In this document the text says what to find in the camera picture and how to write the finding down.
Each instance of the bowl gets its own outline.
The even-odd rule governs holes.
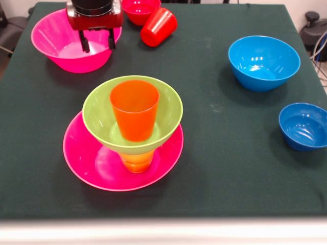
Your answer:
[[[265,92],[286,83],[300,68],[300,57],[287,43],[273,37],[248,36],[228,50],[232,71],[247,89]]]
[[[313,151],[327,146],[327,111],[307,104],[286,106],[279,114],[285,141],[297,151]]]
[[[143,26],[154,10],[161,5],[160,0],[123,0],[122,8],[128,19],[137,26]]]
[[[112,89],[128,80],[147,81],[160,93],[153,133],[140,142],[122,137],[109,99]],[[101,84],[88,95],[82,109],[83,121],[90,134],[109,149],[127,155],[140,155],[157,149],[173,134],[182,115],[182,101],[171,86],[156,78],[137,75],[118,77]]]
[[[115,42],[122,28],[115,28]],[[32,29],[34,47],[62,69],[73,73],[85,73],[99,69],[109,59],[112,50],[108,46],[109,32],[84,31],[90,52],[82,50],[78,31],[68,22],[66,10],[58,10],[42,18]]]

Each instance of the orange cup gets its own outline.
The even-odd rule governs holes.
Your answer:
[[[151,136],[159,103],[154,85],[142,80],[122,82],[111,91],[110,102],[124,138],[143,141]]]
[[[153,159],[153,151],[141,155],[126,155],[119,153],[124,166],[132,173],[142,173],[148,169]]]

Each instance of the blue bowl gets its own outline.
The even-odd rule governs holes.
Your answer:
[[[235,77],[255,92],[284,84],[301,65],[294,48],[265,36],[248,36],[235,41],[228,50],[228,57]]]
[[[279,114],[279,126],[289,146],[313,151],[327,146],[327,111],[315,105],[295,103]]]

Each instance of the cable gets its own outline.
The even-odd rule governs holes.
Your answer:
[[[324,78],[319,78],[320,80],[323,80],[325,82],[327,82],[327,79],[324,79]]]
[[[324,36],[327,34],[327,30],[319,37],[318,41],[316,42],[315,48],[313,49],[313,54],[312,56],[310,56],[310,59],[313,59],[323,50],[323,48],[325,47],[326,43],[327,43],[327,39],[325,40],[325,42],[321,45],[320,49],[317,51],[318,45],[320,43],[320,41],[322,40],[322,38],[324,38]]]
[[[327,38],[327,34],[323,37],[323,39],[322,39],[322,41],[321,42],[325,42],[325,40],[326,40],[326,38]],[[318,67],[318,72],[317,72],[317,75],[319,74],[319,72],[321,71],[321,69],[320,69],[320,67],[321,67],[321,52],[319,52],[319,54],[318,54],[318,56],[317,56],[317,59],[315,60],[315,69],[316,69],[316,67],[317,67],[317,63],[318,62],[320,62],[319,63],[319,67]]]
[[[10,53],[10,54],[13,54],[13,53],[14,53],[14,52],[12,52],[11,50],[9,50],[9,49],[7,49],[7,48],[5,48],[5,47],[2,47],[2,46],[0,46],[0,49],[4,50],[4,51],[6,51],[6,52],[8,52],[8,53]]]
[[[327,78],[327,75],[322,71],[322,69],[320,69],[320,67],[317,67],[317,68]]]
[[[15,24],[15,23],[13,23],[13,22],[8,22],[8,24],[11,24],[11,25],[13,25],[13,26],[19,27],[19,28],[21,28],[22,30],[24,30],[24,27],[21,27],[20,25]]]

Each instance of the cup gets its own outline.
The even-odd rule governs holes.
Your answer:
[[[154,150],[141,155],[126,155],[118,153],[123,165],[132,173],[142,173],[150,166]]]
[[[177,20],[168,9],[157,8],[141,30],[142,41],[156,47],[177,28]]]
[[[154,85],[142,80],[124,81],[112,89],[110,102],[125,139],[144,141],[151,136],[159,103]]]

